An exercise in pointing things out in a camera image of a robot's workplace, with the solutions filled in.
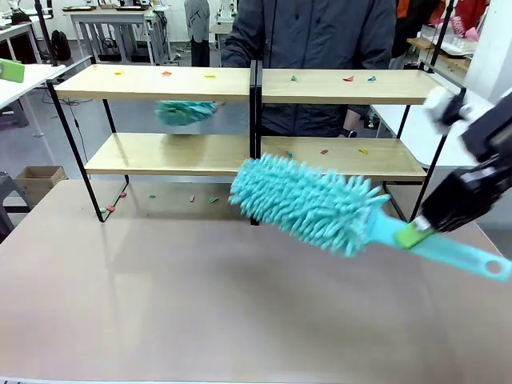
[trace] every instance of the stool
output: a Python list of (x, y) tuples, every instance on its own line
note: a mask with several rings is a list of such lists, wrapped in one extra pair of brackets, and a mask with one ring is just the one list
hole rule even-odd
[[(4, 207), (3, 201), (12, 192), (19, 194), (20, 198), (26, 204), (24, 206)], [(7, 212), (29, 212), (33, 208), (32, 204), (26, 199), (25, 194), (18, 188), (14, 180), (5, 172), (0, 172), (0, 234), (8, 235), (14, 229), (14, 224), (9, 218)]]

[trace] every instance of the backpack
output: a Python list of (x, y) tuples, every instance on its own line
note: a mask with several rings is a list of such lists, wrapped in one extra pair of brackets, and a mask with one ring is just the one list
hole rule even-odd
[(67, 36), (60, 30), (54, 30), (51, 34), (51, 46), (55, 52), (55, 57), (60, 62), (64, 62), (71, 58), (70, 44), (67, 41)]

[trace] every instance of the gray floor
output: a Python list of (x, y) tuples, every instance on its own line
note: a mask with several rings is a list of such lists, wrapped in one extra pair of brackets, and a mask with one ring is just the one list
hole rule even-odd
[[(181, 53), (178, 61), (180, 66), (190, 65), (190, 52)], [(219, 53), (211, 50), (212, 66), (219, 63)], [(79, 58), (78, 49), (73, 48), (74, 58)], [(31, 127), (20, 128), (11, 123), (0, 122), (0, 170), (4, 170), (15, 177), (25, 166), (51, 165), (53, 161), (64, 167), (69, 178), (80, 178), (76, 161), (71, 148), (57, 117), (50, 96), (45, 90), (35, 90), (30, 95), (30, 102), (39, 124), (45, 133), (42, 138), (33, 136)], [(109, 137), (110, 128), (105, 116), (101, 101), (77, 100), (77, 106), (64, 106), (68, 122), (72, 126), (74, 138), (81, 154), (90, 157), (101, 144)], [(154, 110), (156, 102), (110, 102), (117, 130), (120, 132), (155, 132), (155, 133), (189, 133), (189, 134), (246, 134), (249, 129), (249, 111), (246, 103), (228, 102), (219, 107), (216, 115), (203, 122), (185, 127), (164, 126), (157, 119)], [(78, 130), (73, 125), (73, 114), (80, 126), (83, 136), (85, 153), (81, 145)], [(360, 137), (373, 137), (374, 130), (364, 130), (359, 127)], [(93, 178), (120, 179), (119, 176), (95, 175)], [(191, 178), (191, 177), (163, 177), (138, 176), (132, 179), (157, 179), (172, 182), (187, 182), (191, 179), (196, 182), (230, 182), (230, 178)], [(512, 257), (512, 240), (507, 232), (487, 231), (489, 237), (497, 244), (500, 250), (508, 257)]]

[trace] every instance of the black puffer jacket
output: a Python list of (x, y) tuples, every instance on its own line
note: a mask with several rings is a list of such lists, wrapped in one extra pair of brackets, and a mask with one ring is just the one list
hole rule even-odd
[[(263, 55), (265, 68), (386, 69), (395, 21), (396, 0), (242, 0), (223, 65), (248, 67)], [(345, 115), (346, 106), (266, 104), (262, 123), (334, 137)]]

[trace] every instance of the person in gray coat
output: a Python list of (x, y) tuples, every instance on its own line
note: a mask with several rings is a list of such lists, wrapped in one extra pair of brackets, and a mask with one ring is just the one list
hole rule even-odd
[[(241, 0), (222, 64), (387, 69), (396, 0)], [(347, 106), (265, 104), (264, 135), (337, 137)]]
[(185, 0), (192, 66), (210, 66), (210, 4), (208, 0)]

